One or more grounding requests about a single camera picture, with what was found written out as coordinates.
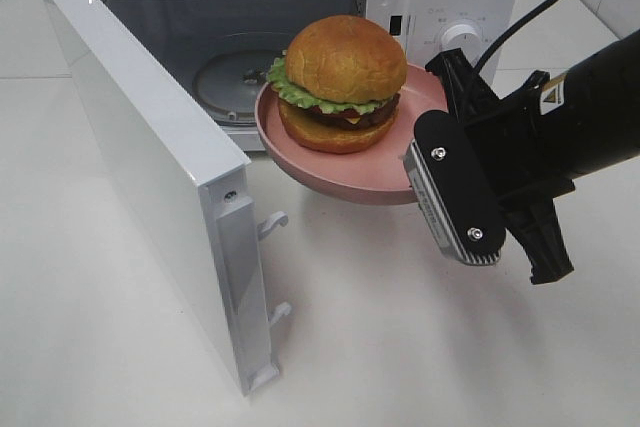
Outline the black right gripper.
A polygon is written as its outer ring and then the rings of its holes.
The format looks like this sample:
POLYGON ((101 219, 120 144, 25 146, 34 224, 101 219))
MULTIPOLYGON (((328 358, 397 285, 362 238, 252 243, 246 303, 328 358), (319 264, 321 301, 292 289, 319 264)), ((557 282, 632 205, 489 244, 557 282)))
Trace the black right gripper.
POLYGON ((474 146, 504 212, 507 229, 531 264, 532 284, 574 271, 554 199, 575 189, 578 84, 572 71, 535 71, 499 98, 461 48, 438 53, 425 70, 438 78, 447 111, 474 146))

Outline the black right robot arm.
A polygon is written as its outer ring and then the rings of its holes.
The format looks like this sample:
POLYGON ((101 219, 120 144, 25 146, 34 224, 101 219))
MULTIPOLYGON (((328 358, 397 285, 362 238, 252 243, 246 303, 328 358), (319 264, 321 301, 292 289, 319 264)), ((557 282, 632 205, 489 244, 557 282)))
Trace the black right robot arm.
POLYGON ((443 110, 414 125, 415 192, 442 250, 468 265, 496 261, 507 236, 523 247, 530 280, 568 275, 554 201, 577 178, 639 153, 639 37, 631 34, 558 76, 532 73, 497 96, 459 49, 426 67, 443 110))

